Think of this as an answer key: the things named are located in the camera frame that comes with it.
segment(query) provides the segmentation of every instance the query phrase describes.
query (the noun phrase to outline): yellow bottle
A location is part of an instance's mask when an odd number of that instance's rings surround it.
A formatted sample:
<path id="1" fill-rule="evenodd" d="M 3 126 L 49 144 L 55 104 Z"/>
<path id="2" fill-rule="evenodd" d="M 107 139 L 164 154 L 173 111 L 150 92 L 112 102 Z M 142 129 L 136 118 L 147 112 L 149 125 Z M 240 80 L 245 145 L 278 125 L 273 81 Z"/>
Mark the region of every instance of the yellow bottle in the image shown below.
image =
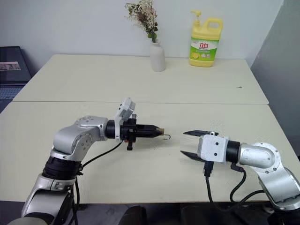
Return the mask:
<path id="1" fill-rule="evenodd" d="M 203 25 L 200 24 L 201 11 L 192 11 L 197 19 L 192 29 L 191 52 L 189 63 L 197 67 L 211 67 L 214 64 L 217 46 L 221 38 L 223 21 L 217 18 L 208 18 Z M 210 23 L 218 23 L 218 28 L 213 28 Z"/>

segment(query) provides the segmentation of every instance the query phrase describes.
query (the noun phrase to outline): tabletop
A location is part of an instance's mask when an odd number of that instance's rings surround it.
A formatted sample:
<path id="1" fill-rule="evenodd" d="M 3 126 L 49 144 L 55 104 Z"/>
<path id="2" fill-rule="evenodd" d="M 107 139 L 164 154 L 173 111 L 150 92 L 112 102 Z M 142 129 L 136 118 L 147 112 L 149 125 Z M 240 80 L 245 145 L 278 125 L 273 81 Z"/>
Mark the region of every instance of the tabletop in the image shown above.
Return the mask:
<path id="1" fill-rule="evenodd" d="M 112 119 L 119 103 L 12 102 L 0 114 L 0 200 L 25 201 L 49 157 L 55 133 L 85 115 Z M 215 130 L 231 140 L 268 142 L 279 150 L 284 166 L 300 180 L 300 164 L 267 105 L 136 104 L 138 124 L 165 128 L 170 140 L 140 138 L 133 151 L 126 144 L 85 167 L 78 177 L 82 203 L 207 202 L 203 163 L 182 155 L 196 152 L 193 129 Z M 107 151 L 116 141 L 97 142 L 83 162 Z M 245 166 L 247 180 L 234 198 L 261 189 L 257 175 Z M 210 178 L 215 201 L 228 201 L 242 174 L 215 164 Z M 258 194 L 251 200 L 267 200 Z"/>
<path id="2" fill-rule="evenodd" d="M 165 60 L 166 70 L 156 73 L 149 57 L 54 55 L 14 101 L 268 104 L 245 60 L 216 60 L 210 68 Z"/>

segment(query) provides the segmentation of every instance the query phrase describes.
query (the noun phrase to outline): metal hook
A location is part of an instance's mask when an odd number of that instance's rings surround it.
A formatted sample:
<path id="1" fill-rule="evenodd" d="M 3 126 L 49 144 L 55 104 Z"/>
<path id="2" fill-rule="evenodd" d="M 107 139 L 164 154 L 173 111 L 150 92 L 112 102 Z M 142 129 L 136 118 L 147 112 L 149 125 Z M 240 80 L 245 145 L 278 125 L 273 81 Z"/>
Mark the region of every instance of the metal hook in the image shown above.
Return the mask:
<path id="1" fill-rule="evenodd" d="M 171 139 L 171 135 L 163 135 L 163 136 L 168 136 L 169 138 L 164 138 L 164 140 L 170 140 Z"/>

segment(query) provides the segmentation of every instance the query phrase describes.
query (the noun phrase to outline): white vase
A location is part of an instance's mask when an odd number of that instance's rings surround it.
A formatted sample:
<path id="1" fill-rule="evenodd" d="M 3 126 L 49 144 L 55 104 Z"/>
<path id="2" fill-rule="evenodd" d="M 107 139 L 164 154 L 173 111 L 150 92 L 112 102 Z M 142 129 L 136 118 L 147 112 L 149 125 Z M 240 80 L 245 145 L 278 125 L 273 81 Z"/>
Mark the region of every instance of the white vase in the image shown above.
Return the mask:
<path id="1" fill-rule="evenodd" d="M 165 51 L 158 40 L 155 43 L 151 42 L 150 60 L 153 71 L 162 72 L 165 70 Z"/>

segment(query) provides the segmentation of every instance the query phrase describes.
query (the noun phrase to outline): bottle label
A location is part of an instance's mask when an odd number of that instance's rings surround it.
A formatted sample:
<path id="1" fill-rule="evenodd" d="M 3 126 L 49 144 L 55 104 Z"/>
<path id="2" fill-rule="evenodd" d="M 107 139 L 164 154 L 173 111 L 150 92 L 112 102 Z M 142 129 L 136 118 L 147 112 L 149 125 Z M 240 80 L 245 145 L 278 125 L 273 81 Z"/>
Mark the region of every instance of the bottle label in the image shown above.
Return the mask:
<path id="1" fill-rule="evenodd" d="M 218 40 L 192 38 L 189 58 L 192 60 L 213 61 L 215 59 L 218 43 Z"/>

